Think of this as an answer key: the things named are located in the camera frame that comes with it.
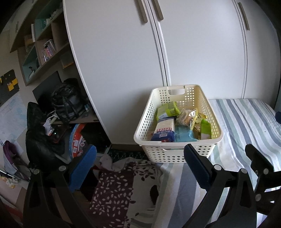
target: striped bedsheet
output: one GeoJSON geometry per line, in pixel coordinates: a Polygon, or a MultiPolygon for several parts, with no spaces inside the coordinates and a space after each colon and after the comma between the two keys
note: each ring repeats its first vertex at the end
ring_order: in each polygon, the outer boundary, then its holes
{"type": "MultiPolygon", "coordinates": [[[[250,168],[251,161],[245,154],[245,145],[253,144],[280,171],[281,125],[275,121],[275,112],[267,104],[255,99],[210,100],[224,137],[209,157],[212,164],[225,170],[245,168],[256,185],[256,174],[250,168]]],[[[187,164],[161,164],[160,191],[153,223],[145,227],[180,228],[203,199],[206,191],[196,182],[187,164]]],[[[228,189],[210,222],[215,221],[222,209],[228,189]]],[[[265,219],[258,213],[257,226],[265,219]]]]}

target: pegboard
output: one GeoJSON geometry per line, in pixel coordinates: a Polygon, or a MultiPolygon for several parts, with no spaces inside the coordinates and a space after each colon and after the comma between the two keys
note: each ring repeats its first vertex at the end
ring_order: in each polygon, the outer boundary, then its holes
{"type": "Polygon", "coordinates": [[[9,91],[8,84],[12,82],[12,80],[16,79],[15,71],[10,70],[5,73],[2,78],[2,85],[0,85],[0,107],[9,100],[13,95],[15,95],[19,91],[19,84],[14,85],[14,89],[9,91]]]}

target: green snack package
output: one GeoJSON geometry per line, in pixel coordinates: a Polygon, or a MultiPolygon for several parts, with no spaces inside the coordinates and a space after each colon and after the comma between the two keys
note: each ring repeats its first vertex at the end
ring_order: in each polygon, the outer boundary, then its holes
{"type": "Polygon", "coordinates": [[[157,121],[163,120],[168,117],[178,116],[179,113],[180,111],[176,105],[176,102],[171,101],[169,103],[163,104],[161,107],[158,108],[156,119],[157,121]]]}
{"type": "Polygon", "coordinates": [[[195,119],[195,123],[196,123],[196,124],[201,124],[201,121],[202,121],[203,119],[206,120],[206,119],[207,119],[207,116],[204,115],[203,113],[198,113],[198,115],[197,115],[197,117],[196,117],[196,119],[195,119]]]}
{"type": "Polygon", "coordinates": [[[201,132],[201,138],[200,138],[201,140],[211,139],[212,138],[211,124],[208,121],[202,119],[200,132],[201,132]]]}

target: paper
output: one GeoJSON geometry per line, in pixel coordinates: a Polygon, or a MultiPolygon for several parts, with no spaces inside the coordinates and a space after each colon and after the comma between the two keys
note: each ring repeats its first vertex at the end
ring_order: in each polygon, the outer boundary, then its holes
{"type": "Polygon", "coordinates": [[[12,83],[8,84],[8,90],[12,91],[14,89],[14,85],[12,83]]]}
{"type": "Polygon", "coordinates": [[[3,154],[4,166],[7,173],[14,175],[17,172],[17,169],[8,161],[5,154],[3,154]]]}
{"type": "Polygon", "coordinates": [[[0,107],[0,140],[5,142],[16,141],[16,139],[27,128],[27,109],[23,104],[21,96],[16,93],[0,107]]]}
{"type": "Polygon", "coordinates": [[[14,79],[14,80],[12,81],[12,84],[13,84],[13,85],[16,85],[17,83],[18,83],[17,79],[14,79]]]}
{"type": "Polygon", "coordinates": [[[17,148],[17,152],[19,155],[21,155],[23,153],[23,148],[21,148],[21,146],[19,145],[19,143],[17,141],[12,142],[15,147],[17,148]]]}

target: white wardrobe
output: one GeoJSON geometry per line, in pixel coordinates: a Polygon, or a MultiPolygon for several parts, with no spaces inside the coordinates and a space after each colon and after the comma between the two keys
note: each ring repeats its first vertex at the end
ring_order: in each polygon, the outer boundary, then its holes
{"type": "Polygon", "coordinates": [[[153,88],[199,84],[207,98],[274,105],[278,37],[253,0],[64,0],[72,52],[114,144],[133,135],[153,88]]]}

